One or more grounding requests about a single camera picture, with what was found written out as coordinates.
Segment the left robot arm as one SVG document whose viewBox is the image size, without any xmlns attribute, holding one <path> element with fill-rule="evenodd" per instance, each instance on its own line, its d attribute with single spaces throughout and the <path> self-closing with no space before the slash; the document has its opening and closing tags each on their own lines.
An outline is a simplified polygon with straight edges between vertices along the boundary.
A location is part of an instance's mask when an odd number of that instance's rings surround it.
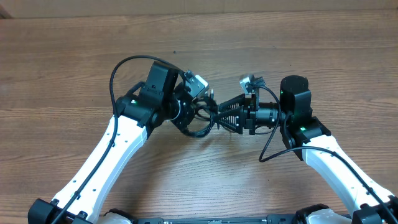
<svg viewBox="0 0 398 224">
<path fill-rule="evenodd" d="M 134 85 L 118 100 L 100 142 L 80 170 L 50 202 L 37 199 L 28 211 L 29 223 L 134 223 L 128 213 L 101 209 L 111 188 L 153 130 L 164 121 L 179 128 L 191 122 L 192 101 L 208 90 L 208 83 L 159 58 L 147 80 Z"/>
</svg>

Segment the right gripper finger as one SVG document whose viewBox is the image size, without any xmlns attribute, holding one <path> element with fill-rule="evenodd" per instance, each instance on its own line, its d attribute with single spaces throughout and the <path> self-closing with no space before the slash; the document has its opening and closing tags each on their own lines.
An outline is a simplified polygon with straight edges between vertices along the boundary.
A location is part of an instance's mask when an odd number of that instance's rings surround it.
<svg viewBox="0 0 398 224">
<path fill-rule="evenodd" d="M 218 105 L 218 112 L 222 113 L 228 110 L 233 110 L 239 108 L 244 104 L 245 101 L 245 94 L 240 94 L 228 101 L 225 101 Z"/>
<path fill-rule="evenodd" d="M 243 106 L 232 105 L 221 107 L 211 112 L 212 120 L 218 125 L 222 126 L 234 133 L 243 133 L 243 122 L 241 119 L 241 113 L 243 112 Z"/>
</svg>

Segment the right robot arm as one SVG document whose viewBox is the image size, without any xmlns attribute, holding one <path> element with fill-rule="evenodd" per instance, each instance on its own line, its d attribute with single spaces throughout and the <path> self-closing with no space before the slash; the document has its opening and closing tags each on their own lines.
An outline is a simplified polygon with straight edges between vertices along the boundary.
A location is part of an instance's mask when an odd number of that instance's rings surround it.
<svg viewBox="0 0 398 224">
<path fill-rule="evenodd" d="M 240 84 L 244 93 L 218 105 L 212 120 L 239 134 L 248 129 L 254 135 L 261 126 L 280 131 L 285 150 L 260 156 L 259 162 L 294 152 L 323 177 L 348 211 L 347 216 L 338 215 L 320 203 L 296 211 L 282 223 L 397 223 L 397 196 L 363 172 L 312 115 L 312 94 L 305 77 L 283 78 L 273 103 L 259 101 L 259 91 L 266 89 L 262 78 L 249 75 Z"/>
</svg>

